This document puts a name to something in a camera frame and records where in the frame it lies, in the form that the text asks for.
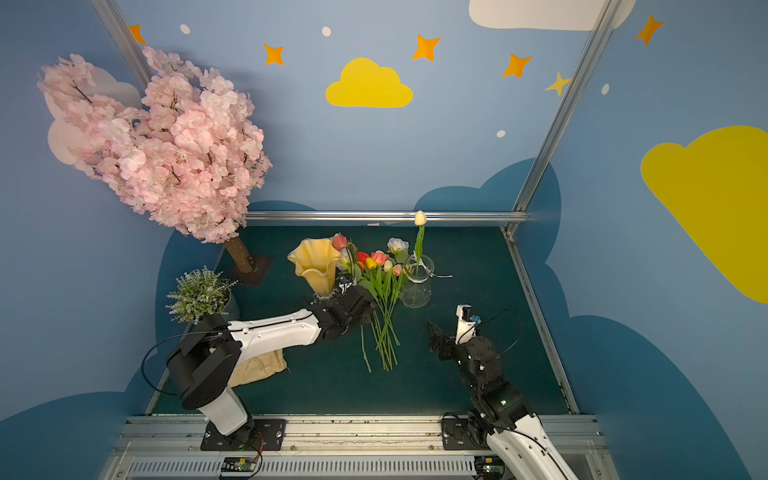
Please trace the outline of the white rose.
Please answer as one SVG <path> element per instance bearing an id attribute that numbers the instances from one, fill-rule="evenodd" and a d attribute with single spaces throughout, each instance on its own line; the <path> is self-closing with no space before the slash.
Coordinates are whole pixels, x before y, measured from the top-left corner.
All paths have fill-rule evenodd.
<path id="1" fill-rule="evenodd" d="M 387 242 L 387 249 L 396 263 L 404 264 L 409 257 L 409 243 L 401 238 L 390 238 Z"/>
<path id="2" fill-rule="evenodd" d="M 341 285 L 341 290 L 342 291 L 345 291 L 345 289 L 347 288 L 347 286 L 349 284 L 352 284 L 352 285 L 356 285 L 357 284 L 358 276 L 355 273 L 355 266 L 353 265 L 353 258 L 352 258 L 352 255 L 350 253 L 350 249 L 349 248 L 343 248 L 340 251 L 340 259 L 339 259 L 339 262 L 337 263 L 336 268 L 337 268 L 338 274 L 341 277 L 344 277 L 344 280 L 340 280 L 340 285 Z M 368 372 L 371 373 L 372 369 L 371 369 L 371 365 L 370 365 L 370 363 L 368 361 L 368 357 L 367 357 L 367 353 L 366 353 L 366 348 L 365 348 L 364 332 L 361 331 L 360 334 L 361 334 L 362 356 L 363 356 L 363 359 L 364 359 L 364 362 L 366 364 L 366 368 L 367 368 Z"/>

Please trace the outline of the cream white tulip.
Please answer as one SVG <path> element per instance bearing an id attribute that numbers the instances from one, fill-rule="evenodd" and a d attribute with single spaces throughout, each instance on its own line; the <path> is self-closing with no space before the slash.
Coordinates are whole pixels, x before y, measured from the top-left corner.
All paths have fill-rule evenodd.
<path id="1" fill-rule="evenodd" d="M 423 254 L 423 243 L 425 237 L 425 228 L 427 223 L 427 215 L 419 210 L 415 213 L 414 224 L 418 227 L 417 238 L 414 246 L 414 267 L 413 271 L 416 272 L 421 265 L 421 257 Z"/>

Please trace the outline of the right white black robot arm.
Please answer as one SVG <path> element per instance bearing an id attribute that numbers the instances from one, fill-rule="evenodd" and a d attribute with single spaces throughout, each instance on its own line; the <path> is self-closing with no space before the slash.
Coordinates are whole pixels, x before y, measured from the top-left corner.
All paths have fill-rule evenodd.
<path id="1" fill-rule="evenodd" d="M 483 336 L 446 335 L 427 324 L 428 349 L 454 362 L 472 391 L 466 416 L 445 414 L 440 420 L 447 451 L 489 450 L 515 479 L 575 479 L 523 395 L 504 377 L 501 354 Z"/>

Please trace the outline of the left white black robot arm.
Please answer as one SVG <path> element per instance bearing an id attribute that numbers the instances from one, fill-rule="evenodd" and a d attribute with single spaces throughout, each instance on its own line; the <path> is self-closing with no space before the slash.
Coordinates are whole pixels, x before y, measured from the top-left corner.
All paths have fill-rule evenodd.
<path id="1" fill-rule="evenodd" d="M 335 340 L 370 322 L 375 310 L 372 295 L 353 286 L 329 301 L 283 316 L 228 321 L 214 314 L 182 336 L 166 367 L 185 409 L 200 411 L 213 432 L 226 440 L 244 440 L 255 424 L 229 386 L 239 365 L 273 351 Z"/>

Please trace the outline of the yellow wavy glass vase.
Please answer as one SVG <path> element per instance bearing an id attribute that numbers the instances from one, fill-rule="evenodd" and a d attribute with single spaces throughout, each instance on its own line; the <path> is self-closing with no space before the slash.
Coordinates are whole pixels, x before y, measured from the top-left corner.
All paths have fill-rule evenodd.
<path id="1" fill-rule="evenodd" d="M 295 265 L 295 274 L 302 277 L 320 298 L 332 295 L 336 266 L 341 254 L 330 238 L 304 239 L 287 259 Z"/>

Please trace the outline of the clear glass vase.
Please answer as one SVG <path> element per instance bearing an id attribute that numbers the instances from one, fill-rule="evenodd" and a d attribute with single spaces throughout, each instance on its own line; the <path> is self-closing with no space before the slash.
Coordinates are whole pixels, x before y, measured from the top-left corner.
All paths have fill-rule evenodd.
<path id="1" fill-rule="evenodd" d="M 403 305 L 411 309 L 426 306 L 432 296 L 433 260 L 427 255 L 422 255 L 419 259 L 412 255 L 404 264 L 403 273 L 406 277 L 400 296 Z"/>

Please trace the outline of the white rose on table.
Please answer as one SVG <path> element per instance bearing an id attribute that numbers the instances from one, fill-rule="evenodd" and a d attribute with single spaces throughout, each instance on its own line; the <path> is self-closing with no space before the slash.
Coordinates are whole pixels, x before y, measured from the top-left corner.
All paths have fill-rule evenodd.
<path id="1" fill-rule="evenodd" d="M 396 263 L 404 264 L 409 257 L 409 243 L 401 238 L 390 238 L 387 242 L 387 249 Z"/>

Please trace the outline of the right circuit board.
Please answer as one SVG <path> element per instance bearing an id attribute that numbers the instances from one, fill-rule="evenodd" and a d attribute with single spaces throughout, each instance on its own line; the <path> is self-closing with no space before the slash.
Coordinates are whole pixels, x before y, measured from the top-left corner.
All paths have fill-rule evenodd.
<path id="1" fill-rule="evenodd" d="M 474 469 L 474 480 L 502 480 L 506 474 L 506 465 L 497 456 L 475 456 Z"/>

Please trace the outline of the circuit board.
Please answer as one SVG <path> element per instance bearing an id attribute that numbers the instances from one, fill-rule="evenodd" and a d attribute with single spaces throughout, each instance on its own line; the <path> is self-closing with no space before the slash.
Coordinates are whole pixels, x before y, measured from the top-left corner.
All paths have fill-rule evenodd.
<path id="1" fill-rule="evenodd" d="M 475 456 L 474 469 L 474 480 L 502 480 L 506 474 L 506 465 L 497 456 Z"/>
<path id="2" fill-rule="evenodd" d="M 222 477 L 248 477 L 253 475 L 260 465 L 255 456 L 229 456 L 222 460 L 220 473 Z"/>

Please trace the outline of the left circuit board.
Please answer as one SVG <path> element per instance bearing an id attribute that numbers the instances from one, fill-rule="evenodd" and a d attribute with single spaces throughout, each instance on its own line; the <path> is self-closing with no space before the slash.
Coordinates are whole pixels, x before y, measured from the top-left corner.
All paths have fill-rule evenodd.
<path id="1" fill-rule="evenodd" d="M 222 477 L 248 477 L 253 475 L 260 465 L 255 456 L 229 456 L 222 460 L 220 473 Z"/>

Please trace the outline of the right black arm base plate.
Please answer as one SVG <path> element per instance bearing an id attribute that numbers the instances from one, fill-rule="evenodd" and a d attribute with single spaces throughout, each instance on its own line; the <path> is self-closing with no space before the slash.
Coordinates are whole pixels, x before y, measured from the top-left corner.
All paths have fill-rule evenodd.
<path id="1" fill-rule="evenodd" d="M 441 440 L 446 451 L 485 450 L 484 433 L 468 418 L 456 415 L 440 419 Z"/>

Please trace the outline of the aluminium right frame post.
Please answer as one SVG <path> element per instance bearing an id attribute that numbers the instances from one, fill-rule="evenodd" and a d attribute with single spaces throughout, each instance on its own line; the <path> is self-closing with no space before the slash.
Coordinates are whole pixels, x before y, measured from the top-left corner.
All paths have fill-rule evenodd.
<path id="1" fill-rule="evenodd" d="M 507 222 L 503 228 L 503 233 L 507 240 L 513 239 L 517 226 L 527 219 L 528 207 L 609 41 L 614 30 L 615 20 L 618 18 L 619 10 L 623 4 L 624 1 L 620 0 L 605 1 L 597 16 L 596 24 L 576 64 L 571 82 L 567 86 L 567 91 L 558 105 L 543 144 L 516 198 L 512 212 L 522 214 L 524 219 Z"/>

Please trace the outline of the aluminium frame post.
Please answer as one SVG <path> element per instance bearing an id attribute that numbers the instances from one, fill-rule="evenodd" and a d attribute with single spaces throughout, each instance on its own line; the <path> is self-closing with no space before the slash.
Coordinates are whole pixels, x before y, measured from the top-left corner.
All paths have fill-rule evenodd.
<path id="1" fill-rule="evenodd" d="M 97 15 L 115 42 L 118 50 L 127 62 L 142 88 L 145 88 L 152 77 L 139 42 L 134 38 L 130 27 L 115 0 L 91 0 Z"/>
<path id="2" fill-rule="evenodd" d="M 576 64 L 571 82 L 567 86 L 567 91 L 558 105 L 543 144 L 516 198 L 512 212 L 522 214 L 524 219 L 507 222 L 503 228 L 503 233 L 507 240 L 513 239 L 517 226 L 527 219 L 528 207 L 609 41 L 614 30 L 615 20 L 618 18 L 619 10 L 623 4 L 624 1 L 620 0 L 605 1 L 597 16 L 596 24 Z"/>

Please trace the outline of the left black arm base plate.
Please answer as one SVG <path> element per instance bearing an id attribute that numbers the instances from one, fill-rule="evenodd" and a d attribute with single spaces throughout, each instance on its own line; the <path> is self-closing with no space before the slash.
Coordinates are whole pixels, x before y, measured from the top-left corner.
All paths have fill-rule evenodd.
<path id="1" fill-rule="evenodd" d="M 208 422 L 200 445 L 202 451 L 279 451 L 287 422 L 276 418 L 251 418 L 229 435 Z"/>

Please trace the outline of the aluminium front rail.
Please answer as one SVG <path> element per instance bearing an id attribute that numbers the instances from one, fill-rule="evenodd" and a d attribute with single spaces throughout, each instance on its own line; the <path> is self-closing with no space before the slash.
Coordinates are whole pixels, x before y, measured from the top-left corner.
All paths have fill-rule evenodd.
<path id="1" fill-rule="evenodd" d="M 202 451 L 201 415 L 131 417 L 102 470 L 103 479 L 473 479 L 475 456 L 446 451 L 438 415 L 261 415 L 287 422 L 279 451 Z M 616 479 L 597 420 L 544 415 L 543 429 L 575 479 Z M 248 477 L 219 475 L 225 457 L 255 456 Z"/>

